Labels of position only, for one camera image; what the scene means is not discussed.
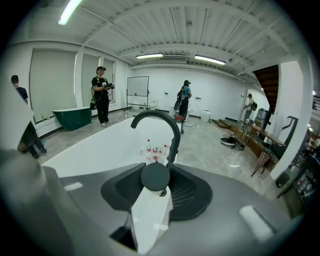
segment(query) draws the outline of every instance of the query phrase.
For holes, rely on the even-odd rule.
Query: plastic bottle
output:
[[[148,138],[147,143],[146,143],[146,159],[151,161],[153,156],[154,155],[152,154],[150,139]]]
[[[146,144],[146,151],[147,151],[147,152],[151,152],[150,139],[148,138],[147,141],[148,141],[148,142],[147,142],[147,144]]]

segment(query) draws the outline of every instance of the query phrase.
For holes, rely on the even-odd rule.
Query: window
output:
[[[92,99],[91,81],[97,75],[96,70],[99,66],[99,57],[89,54],[83,55],[82,69],[81,69],[81,91],[82,104],[84,107],[90,106]]]
[[[52,110],[76,107],[75,60],[75,52],[33,51],[30,67],[30,101],[36,123],[53,117]]]

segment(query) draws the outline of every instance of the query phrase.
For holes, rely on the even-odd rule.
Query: tiled floor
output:
[[[125,113],[128,117],[137,114],[134,111],[126,111]],[[126,117],[123,111],[111,113],[109,115],[109,126],[114,125],[115,122],[120,122],[124,118]],[[60,130],[46,137],[43,141],[47,154],[40,156],[38,159],[40,164],[102,129],[104,128],[100,126],[98,119],[93,118],[91,124],[80,129],[75,131]],[[220,143],[220,138],[228,130],[219,128],[213,123],[204,123],[197,118],[189,117],[184,124],[184,131],[177,156],[178,164],[232,177],[247,184],[268,200],[273,201],[283,211],[288,212],[283,199],[276,198],[280,191],[275,186],[268,170],[263,174],[260,170],[251,177],[257,164],[257,157],[254,153],[249,148],[245,148],[243,151],[231,150],[230,147]]]

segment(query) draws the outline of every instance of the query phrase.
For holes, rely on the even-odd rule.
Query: whiteboard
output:
[[[149,76],[128,77],[128,96],[148,96]]]

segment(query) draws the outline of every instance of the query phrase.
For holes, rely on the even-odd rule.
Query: wooden stairs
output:
[[[214,120],[212,119],[213,123],[215,123],[217,126],[219,126],[220,128],[224,128],[224,129],[228,129],[231,126],[231,122],[229,122],[228,120],[223,120],[223,119],[219,119],[219,120]]]
[[[279,88],[279,67],[278,65],[266,67],[253,72],[264,90],[265,96],[270,105],[270,111],[275,112],[278,88]]]

